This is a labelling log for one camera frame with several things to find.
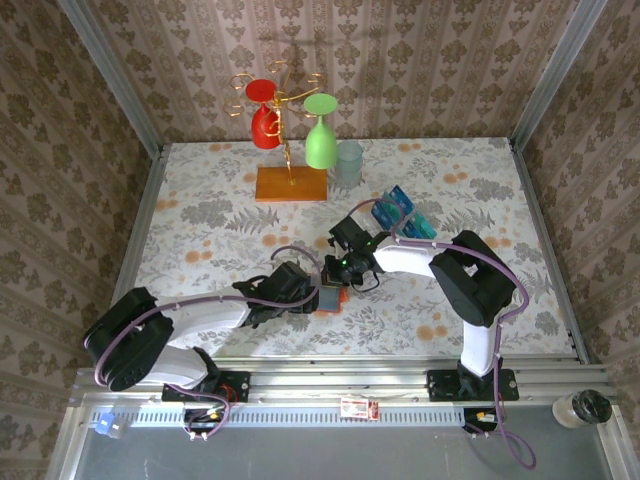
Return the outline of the glass jar with black lid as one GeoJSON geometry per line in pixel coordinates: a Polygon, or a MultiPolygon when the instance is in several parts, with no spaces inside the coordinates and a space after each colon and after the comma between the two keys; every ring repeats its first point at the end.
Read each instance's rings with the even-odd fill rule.
{"type": "Polygon", "coordinates": [[[587,389],[557,399],[552,405],[552,413],[560,425],[575,429],[608,422],[613,409],[604,395],[587,389]]]}

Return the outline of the gold glass rack stand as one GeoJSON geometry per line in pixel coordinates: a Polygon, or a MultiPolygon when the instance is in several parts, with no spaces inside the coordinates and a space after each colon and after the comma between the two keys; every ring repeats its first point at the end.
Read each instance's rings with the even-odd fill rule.
{"type": "MultiPolygon", "coordinates": [[[[259,166],[256,174],[255,200],[258,202],[303,202],[324,201],[327,199],[327,175],[309,166],[295,166],[292,162],[291,146],[285,136],[284,112],[312,118],[307,112],[295,110],[291,104],[299,99],[320,92],[326,85],[326,77],[321,73],[311,73],[306,76],[309,87],[301,93],[291,94],[288,89],[293,67],[285,60],[276,60],[268,67],[271,76],[265,79],[271,80],[276,85],[275,98],[269,106],[278,115],[279,140],[283,149],[283,166],[259,166]]],[[[224,104],[224,111],[230,117],[239,117],[245,107],[255,104],[250,101],[245,89],[250,81],[261,79],[248,72],[241,72],[232,76],[229,86],[238,93],[238,96],[224,104]]]]}

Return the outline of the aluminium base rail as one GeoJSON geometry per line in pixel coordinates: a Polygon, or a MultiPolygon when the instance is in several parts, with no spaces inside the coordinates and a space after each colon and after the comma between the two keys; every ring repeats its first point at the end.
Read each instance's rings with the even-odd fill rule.
{"type": "Polygon", "coordinates": [[[251,374],[247,403],[230,404],[231,413],[253,408],[327,408],[340,400],[368,398],[380,408],[462,407],[508,411],[517,407],[550,406],[576,391],[593,389],[609,400],[616,393],[604,367],[583,365],[571,359],[507,359],[505,369],[515,372],[517,401],[432,402],[426,387],[430,369],[453,369],[448,359],[294,359],[236,358],[222,360],[220,370],[251,374]]]}

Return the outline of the green wine glass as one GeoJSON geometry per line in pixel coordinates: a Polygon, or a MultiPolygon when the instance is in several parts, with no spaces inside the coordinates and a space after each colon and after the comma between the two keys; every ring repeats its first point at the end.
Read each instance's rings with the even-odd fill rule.
{"type": "Polygon", "coordinates": [[[337,162],[337,139],[326,117],[337,109],[337,100],[326,93],[316,93],[304,101],[307,113],[316,118],[305,142],[305,159],[309,167],[317,170],[332,168],[337,162]]]}

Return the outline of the orange card holder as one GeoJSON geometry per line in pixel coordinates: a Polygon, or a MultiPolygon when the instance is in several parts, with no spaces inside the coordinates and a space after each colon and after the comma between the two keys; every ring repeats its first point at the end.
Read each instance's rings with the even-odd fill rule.
{"type": "Polygon", "coordinates": [[[340,313],[348,301],[348,286],[331,280],[328,273],[322,273],[318,280],[318,300],[316,312],[340,313]]]}

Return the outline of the aluminium frame post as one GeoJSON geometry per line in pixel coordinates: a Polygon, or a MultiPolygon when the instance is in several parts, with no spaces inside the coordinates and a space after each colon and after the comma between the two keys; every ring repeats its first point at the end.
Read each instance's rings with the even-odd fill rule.
{"type": "Polygon", "coordinates": [[[115,50],[99,26],[89,0],[58,1],[138,139],[151,159],[157,160],[162,151],[161,137],[147,115],[141,96],[135,92],[122,62],[117,59],[115,50]]]}
{"type": "Polygon", "coordinates": [[[515,151],[522,151],[535,132],[608,0],[579,0],[549,62],[510,136],[515,151]]]}

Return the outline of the red white sticker label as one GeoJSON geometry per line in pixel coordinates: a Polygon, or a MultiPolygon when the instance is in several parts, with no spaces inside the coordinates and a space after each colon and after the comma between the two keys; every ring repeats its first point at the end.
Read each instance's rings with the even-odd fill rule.
{"type": "Polygon", "coordinates": [[[349,398],[340,400],[340,417],[366,421],[379,420],[379,404],[368,398],[349,398]]]}

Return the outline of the small blue white device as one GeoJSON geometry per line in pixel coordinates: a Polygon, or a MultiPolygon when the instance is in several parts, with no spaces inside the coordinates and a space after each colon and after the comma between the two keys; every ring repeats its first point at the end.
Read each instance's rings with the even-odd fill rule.
{"type": "Polygon", "coordinates": [[[94,426],[94,431],[97,434],[112,439],[121,438],[124,430],[124,420],[113,412],[100,413],[94,426]]]}

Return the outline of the red wine glass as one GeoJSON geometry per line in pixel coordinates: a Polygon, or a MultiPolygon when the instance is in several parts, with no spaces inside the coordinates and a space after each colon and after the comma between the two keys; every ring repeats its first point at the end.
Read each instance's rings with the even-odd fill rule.
{"type": "Polygon", "coordinates": [[[280,145],[278,115],[269,106],[275,92],[275,83],[265,78],[250,81],[245,89],[247,98],[259,105],[252,117],[251,135],[254,145],[263,150],[280,145]]]}

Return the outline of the aluminium table side rail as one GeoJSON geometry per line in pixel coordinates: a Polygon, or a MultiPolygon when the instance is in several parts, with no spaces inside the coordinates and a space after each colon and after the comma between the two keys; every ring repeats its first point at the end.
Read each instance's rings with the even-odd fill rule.
{"type": "Polygon", "coordinates": [[[579,323],[576,319],[567,286],[564,282],[562,270],[555,255],[553,244],[547,229],[545,218],[538,202],[534,185],[528,172],[522,152],[515,146],[513,140],[508,139],[508,144],[517,169],[522,190],[527,200],[532,222],[534,224],[541,250],[548,268],[560,312],[564,315],[564,323],[571,338],[576,358],[582,364],[591,364],[589,351],[582,337],[579,323]]]}
{"type": "Polygon", "coordinates": [[[112,306],[116,308],[116,315],[123,319],[117,323],[118,331],[96,364],[96,369],[105,377],[138,367],[147,373],[172,332],[171,321],[159,313],[154,297],[145,288],[135,285],[169,152],[168,147],[163,148],[160,158],[151,167],[116,282],[112,306]]]}

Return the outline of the clear plastic cup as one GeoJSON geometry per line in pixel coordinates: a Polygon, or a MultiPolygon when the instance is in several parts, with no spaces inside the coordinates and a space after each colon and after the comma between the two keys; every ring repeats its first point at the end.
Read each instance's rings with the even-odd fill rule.
{"type": "Polygon", "coordinates": [[[361,179],[363,147],[355,140],[344,140],[337,145],[337,155],[336,182],[345,188],[356,187],[361,179]]]}

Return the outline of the teal credit card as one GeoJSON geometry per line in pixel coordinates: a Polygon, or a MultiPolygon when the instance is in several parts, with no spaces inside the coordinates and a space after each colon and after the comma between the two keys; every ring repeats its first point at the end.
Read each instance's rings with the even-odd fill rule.
{"type": "Polygon", "coordinates": [[[423,239],[435,239],[437,232],[426,217],[419,211],[414,211],[410,218],[410,221],[420,233],[420,237],[423,239]]]}

